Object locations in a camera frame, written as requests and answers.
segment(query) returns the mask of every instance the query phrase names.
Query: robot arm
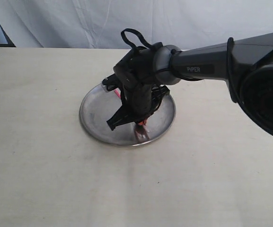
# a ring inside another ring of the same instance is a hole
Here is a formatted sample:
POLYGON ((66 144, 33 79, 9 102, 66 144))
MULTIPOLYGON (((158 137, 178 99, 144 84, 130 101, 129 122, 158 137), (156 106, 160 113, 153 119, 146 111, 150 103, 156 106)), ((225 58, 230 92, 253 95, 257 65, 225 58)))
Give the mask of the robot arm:
POLYGON ((117 126, 146 121, 169 94, 166 85, 181 80, 224 80, 233 102, 262 129, 273 135, 273 33, 181 51, 174 45, 148 44, 133 29, 121 33, 131 50, 115 65, 114 74, 102 81, 105 91, 119 88, 122 107, 107 121, 117 126), (144 46, 125 36, 132 32, 144 46))

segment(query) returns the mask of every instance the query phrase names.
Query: white table surface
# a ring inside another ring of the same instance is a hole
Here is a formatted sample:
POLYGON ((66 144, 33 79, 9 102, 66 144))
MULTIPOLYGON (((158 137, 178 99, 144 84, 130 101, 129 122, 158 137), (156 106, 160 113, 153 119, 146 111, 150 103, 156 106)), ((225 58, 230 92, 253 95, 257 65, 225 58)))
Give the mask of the white table surface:
POLYGON ((273 137, 223 81, 169 87, 175 123, 147 146, 84 133, 126 52, 0 48, 0 227, 273 227, 273 137))

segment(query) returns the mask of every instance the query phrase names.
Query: round metal tray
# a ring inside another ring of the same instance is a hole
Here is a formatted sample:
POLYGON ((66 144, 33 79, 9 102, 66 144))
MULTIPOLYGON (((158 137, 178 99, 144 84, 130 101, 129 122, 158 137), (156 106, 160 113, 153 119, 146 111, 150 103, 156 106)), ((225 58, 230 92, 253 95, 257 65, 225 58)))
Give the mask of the round metal tray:
POLYGON ((84 130, 95 139, 118 146, 138 146, 163 136, 171 127, 176 107, 171 95, 163 98, 160 108, 147 120, 145 126, 129 123, 111 131, 107 124, 122 103, 116 91, 105 92, 101 85, 93 88, 83 99, 79 120, 84 130))

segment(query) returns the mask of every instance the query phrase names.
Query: metal plate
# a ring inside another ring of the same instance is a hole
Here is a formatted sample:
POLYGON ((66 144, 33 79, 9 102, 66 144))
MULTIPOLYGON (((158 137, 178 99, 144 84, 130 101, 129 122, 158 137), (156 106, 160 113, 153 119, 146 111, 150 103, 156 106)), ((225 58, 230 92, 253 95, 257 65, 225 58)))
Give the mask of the metal plate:
POLYGON ((83 99, 79 120, 84 130, 95 139, 112 145, 138 146, 152 142, 172 125, 176 107, 172 96, 165 96, 160 108, 147 120, 146 126, 130 123, 111 131, 107 125, 122 103, 115 91, 105 92, 101 85, 93 88, 83 99))

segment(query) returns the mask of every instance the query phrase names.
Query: white backdrop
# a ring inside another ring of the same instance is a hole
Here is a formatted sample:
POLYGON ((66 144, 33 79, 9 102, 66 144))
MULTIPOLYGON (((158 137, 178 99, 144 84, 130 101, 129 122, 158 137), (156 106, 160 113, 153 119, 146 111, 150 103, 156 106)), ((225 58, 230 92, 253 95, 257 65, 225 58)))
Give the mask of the white backdrop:
POLYGON ((0 0, 18 47, 123 48, 127 28, 182 49, 273 32, 273 0, 0 0))

